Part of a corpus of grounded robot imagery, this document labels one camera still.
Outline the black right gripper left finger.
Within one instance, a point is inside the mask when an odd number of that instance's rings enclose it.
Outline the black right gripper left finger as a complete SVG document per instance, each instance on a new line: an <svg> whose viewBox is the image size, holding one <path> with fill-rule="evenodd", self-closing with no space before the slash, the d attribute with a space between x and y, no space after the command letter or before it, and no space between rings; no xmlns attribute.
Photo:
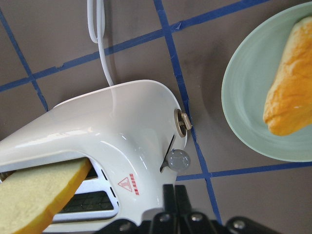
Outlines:
<svg viewBox="0 0 312 234"><path fill-rule="evenodd" d="M178 231L177 205L173 184L163 185L163 210L151 223L152 234L176 234Z"/></svg>

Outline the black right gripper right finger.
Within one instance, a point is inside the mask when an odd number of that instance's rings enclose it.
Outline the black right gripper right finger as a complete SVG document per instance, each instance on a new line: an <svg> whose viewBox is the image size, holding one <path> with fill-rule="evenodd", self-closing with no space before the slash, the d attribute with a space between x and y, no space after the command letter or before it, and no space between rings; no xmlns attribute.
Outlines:
<svg viewBox="0 0 312 234"><path fill-rule="evenodd" d="M217 234L217 229L208 217L204 213L192 209L184 185L175 185L175 198L181 234Z"/></svg>

